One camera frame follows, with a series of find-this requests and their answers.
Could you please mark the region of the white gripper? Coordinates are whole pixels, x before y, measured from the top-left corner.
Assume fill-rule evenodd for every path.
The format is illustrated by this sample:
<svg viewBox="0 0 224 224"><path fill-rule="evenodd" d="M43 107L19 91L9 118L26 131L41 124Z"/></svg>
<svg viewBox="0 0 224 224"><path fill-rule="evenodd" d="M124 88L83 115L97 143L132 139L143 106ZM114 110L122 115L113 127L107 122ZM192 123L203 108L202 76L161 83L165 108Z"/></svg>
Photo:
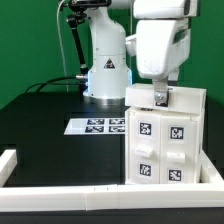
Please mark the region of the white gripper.
<svg viewBox="0 0 224 224"><path fill-rule="evenodd" d="M140 20L136 28L136 62L141 78L152 79L157 103L168 100L168 79L190 54L187 19Z"/></svg>

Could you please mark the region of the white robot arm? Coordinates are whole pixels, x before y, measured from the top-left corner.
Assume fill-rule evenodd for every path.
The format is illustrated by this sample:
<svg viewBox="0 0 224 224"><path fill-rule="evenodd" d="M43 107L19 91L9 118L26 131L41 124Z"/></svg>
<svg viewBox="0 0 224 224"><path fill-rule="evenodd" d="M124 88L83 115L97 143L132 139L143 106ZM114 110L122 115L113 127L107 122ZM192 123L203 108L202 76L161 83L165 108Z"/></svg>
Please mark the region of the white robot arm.
<svg viewBox="0 0 224 224"><path fill-rule="evenodd" d="M134 56L137 71L153 83L154 102L168 102L168 78L177 77L179 66L189 57L190 19L198 15L199 0L69 0L73 14L68 23L73 32L87 21L91 30L93 64L81 66L90 100L116 102L125 97L132 83L126 64ZM108 15L109 8L132 8L138 20L136 33Z"/></svg>

